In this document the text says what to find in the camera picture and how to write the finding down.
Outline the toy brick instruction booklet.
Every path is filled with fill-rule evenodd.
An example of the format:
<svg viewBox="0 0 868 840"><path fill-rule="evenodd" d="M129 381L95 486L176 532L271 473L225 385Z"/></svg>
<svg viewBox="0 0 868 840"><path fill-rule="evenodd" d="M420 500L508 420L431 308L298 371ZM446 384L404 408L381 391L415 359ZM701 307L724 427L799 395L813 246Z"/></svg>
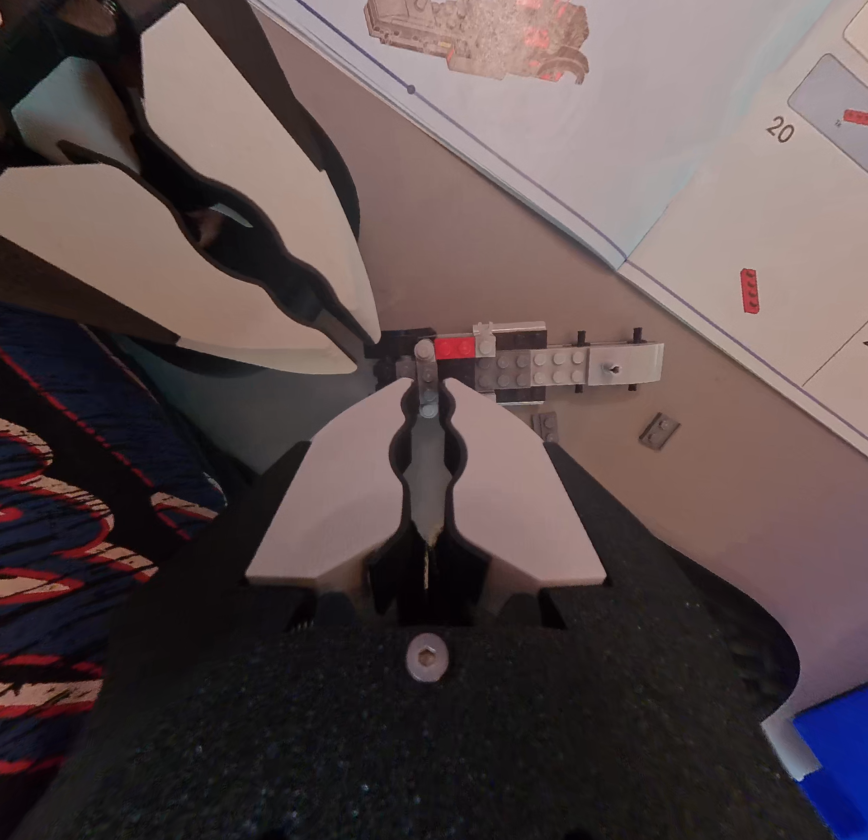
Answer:
<svg viewBox="0 0 868 840"><path fill-rule="evenodd" d="M866 0L250 0L866 454Z"/></svg>

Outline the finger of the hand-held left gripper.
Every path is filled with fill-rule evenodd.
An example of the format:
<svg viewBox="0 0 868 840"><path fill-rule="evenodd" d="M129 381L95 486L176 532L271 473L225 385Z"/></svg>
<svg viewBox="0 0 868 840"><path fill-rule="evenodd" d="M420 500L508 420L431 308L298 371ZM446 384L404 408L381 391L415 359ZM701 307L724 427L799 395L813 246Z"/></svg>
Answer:
<svg viewBox="0 0 868 840"><path fill-rule="evenodd" d="M336 345L380 324L358 239L324 171L185 5L142 36L144 98L67 57L14 107L14 167L103 163L165 203L219 270ZM154 344L178 335L14 243L14 305Z"/></svg>
<svg viewBox="0 0 868 840"><path fill-rule="evenodd" d="M7 168L1 222L3 238L167 328L180 348L305 375L357 368L261 286L207 261L168 206L122 169Z"/></svg>

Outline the grey desk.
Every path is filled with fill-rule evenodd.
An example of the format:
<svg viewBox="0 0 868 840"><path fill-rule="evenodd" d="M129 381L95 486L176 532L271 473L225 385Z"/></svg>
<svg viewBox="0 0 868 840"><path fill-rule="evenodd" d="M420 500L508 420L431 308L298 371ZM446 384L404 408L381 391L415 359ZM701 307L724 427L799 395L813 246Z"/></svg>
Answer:
<svg viewBox="0 0 868 840"><path fill-rule="evenodd" d="M866 682L866 459L266 14L293 92L351 171L381 327L542 321L665 346L660 382L559 390L561 446L651 532L791 636L799 712ZM681 422L659 452L638 437Z"/></svg>

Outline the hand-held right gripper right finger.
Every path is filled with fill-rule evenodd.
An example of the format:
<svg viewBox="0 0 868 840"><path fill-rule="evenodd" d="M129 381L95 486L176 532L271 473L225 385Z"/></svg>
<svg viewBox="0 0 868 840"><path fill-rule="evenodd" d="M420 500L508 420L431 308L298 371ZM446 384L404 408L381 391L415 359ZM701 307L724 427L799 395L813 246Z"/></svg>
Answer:
<svg viewBox="0 0 868 840"><path fill-rule="evenodd" d="M450 471L439 540L446 585L497 614L513 596L597 587L606 571L543 440L457 379L440 385Z"/></svg>

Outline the grey single-stud toy brick plate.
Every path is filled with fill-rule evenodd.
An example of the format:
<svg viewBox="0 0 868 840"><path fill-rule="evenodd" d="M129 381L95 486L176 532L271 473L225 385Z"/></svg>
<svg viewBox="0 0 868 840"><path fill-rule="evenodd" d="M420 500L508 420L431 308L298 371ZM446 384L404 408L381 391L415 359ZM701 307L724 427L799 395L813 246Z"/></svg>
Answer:
<svg viewBox="0 0 868 840"><path fill-rule="evenodd" d="M659 452L669 442L681 426L681 422L666 413L658 412L643 432L639 435L639 443L651 451Z"/></svg>

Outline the grey red toy brick model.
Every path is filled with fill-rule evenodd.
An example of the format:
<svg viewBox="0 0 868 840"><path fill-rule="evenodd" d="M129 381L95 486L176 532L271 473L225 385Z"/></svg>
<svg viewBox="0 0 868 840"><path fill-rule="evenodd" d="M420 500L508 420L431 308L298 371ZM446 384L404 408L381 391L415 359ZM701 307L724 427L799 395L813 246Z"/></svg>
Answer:
<svg viewBox="0 0 868 840"><path fill-rule="evenodd" d="M555 388L635 391L661 380L665 354L664 345L646 340L641 327L626 341L592 343L580 331L560 345L549 342L543 322L476 323L468 333L399 329L363 348L373 362L377 389L398 379L417 386L414 347L423 338L435 342L439 387L453 379L506 407L544 404Z"/></svg>

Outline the blue plastic box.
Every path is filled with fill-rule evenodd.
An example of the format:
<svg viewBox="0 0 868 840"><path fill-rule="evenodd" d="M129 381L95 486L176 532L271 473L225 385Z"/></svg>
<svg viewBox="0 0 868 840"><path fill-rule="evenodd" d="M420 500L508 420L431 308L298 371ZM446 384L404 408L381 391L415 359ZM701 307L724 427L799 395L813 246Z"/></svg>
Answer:
<svg viewBox="0 0 868 840"><path fill-rule="evenodd" d="M838 839L867 837L867 686L817 704L793 721L819 762L798 783Z"/></svg>

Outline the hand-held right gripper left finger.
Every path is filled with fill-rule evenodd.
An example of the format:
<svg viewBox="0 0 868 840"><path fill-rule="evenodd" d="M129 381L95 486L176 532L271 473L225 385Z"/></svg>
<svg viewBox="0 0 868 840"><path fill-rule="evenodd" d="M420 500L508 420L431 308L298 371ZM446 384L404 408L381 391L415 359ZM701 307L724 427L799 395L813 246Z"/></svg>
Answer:
<svg viewBox="0 0 868 840"><path fill-rule="evenodd" d="M405 476L415 422L416 384L397 379L321 429L245 571L247 581L341 593L385 615L416 543Z"/></svg>

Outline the small grey toy brick piece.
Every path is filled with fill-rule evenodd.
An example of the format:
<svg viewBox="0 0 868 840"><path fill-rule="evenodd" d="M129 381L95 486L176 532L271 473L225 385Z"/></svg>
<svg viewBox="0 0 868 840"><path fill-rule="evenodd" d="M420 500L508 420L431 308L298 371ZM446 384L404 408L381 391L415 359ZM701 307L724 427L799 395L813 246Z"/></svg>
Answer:
<svg viewBox="0 0 868 840"><path fill-rule="evenodd" d="M419 416L433 419L439 416L439 372L435 342L420 339L414 347L417 373Z"/></svg>

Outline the person's blue red printed shirt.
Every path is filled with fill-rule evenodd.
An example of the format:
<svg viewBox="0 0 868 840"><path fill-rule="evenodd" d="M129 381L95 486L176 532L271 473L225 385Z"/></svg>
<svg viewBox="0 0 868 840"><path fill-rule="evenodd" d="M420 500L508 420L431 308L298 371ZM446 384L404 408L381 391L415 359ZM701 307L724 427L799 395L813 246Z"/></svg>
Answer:
<svg viewBox="0 0 868 840"><path fill-rule="evenodd" d="M2 784L51 777L103 687L111 618L226 506L83 325L2 305Z"/></svg>

